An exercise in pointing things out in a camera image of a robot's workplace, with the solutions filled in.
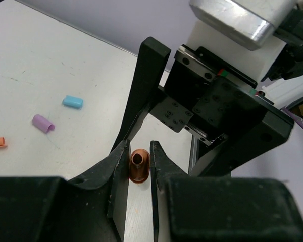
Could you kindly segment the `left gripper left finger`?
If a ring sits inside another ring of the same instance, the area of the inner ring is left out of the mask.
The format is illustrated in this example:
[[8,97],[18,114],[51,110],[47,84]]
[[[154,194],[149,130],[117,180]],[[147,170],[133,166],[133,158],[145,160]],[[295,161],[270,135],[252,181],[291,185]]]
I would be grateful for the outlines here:
[[130,142],[65,180],[0,177],[0,241],[123,241]]

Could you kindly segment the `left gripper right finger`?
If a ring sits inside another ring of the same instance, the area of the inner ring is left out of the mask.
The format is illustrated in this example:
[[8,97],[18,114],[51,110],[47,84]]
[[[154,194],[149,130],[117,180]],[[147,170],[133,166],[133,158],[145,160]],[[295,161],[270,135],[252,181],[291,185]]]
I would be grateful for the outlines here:
[[303,218],[275,179],[189,176],[150,143],[154,241],[303,241]]

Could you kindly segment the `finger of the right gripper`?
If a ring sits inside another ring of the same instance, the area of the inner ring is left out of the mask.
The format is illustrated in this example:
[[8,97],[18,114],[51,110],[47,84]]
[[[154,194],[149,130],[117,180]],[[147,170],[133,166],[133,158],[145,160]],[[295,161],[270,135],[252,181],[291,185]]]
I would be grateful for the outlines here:
[[274,136],[219,137],[210,142],[193,137],[189,175],[225,176],[234,169],[275,148]]

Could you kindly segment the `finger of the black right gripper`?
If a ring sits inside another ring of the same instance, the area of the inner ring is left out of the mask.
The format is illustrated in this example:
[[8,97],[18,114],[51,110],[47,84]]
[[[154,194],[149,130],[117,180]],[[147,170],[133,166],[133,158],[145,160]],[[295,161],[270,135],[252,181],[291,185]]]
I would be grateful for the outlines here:
[[153,37],[140,45],[134,76],[114,150],[123,140],[132,140],[154,104],[156,92],[171,50]]

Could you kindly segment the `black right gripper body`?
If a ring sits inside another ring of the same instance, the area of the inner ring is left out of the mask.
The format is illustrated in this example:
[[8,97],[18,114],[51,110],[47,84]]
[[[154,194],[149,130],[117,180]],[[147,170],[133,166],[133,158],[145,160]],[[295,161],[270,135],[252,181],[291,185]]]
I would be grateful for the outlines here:
[[205,48],[183,45],[151,114],[209,149],[262,154],[285,143],[294,122],[256,91],[257,83]]

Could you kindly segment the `orange capped clear highlighter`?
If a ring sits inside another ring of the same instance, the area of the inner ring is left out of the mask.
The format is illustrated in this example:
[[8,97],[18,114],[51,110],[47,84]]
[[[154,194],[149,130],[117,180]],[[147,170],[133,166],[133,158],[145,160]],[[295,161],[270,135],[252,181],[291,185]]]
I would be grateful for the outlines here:
[[145,149],[132,152],[129,160],[129,178],[135,184],[144,183],[150,172],[150,154]]

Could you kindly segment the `blue highlighter cap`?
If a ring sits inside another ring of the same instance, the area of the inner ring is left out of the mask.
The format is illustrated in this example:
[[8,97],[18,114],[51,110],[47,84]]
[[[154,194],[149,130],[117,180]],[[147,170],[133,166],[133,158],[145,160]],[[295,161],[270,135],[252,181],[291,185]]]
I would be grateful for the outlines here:
[[83,99],[79,97],[66,95],[62,101],[62,105],[75,109],[81,109],[83,107]]

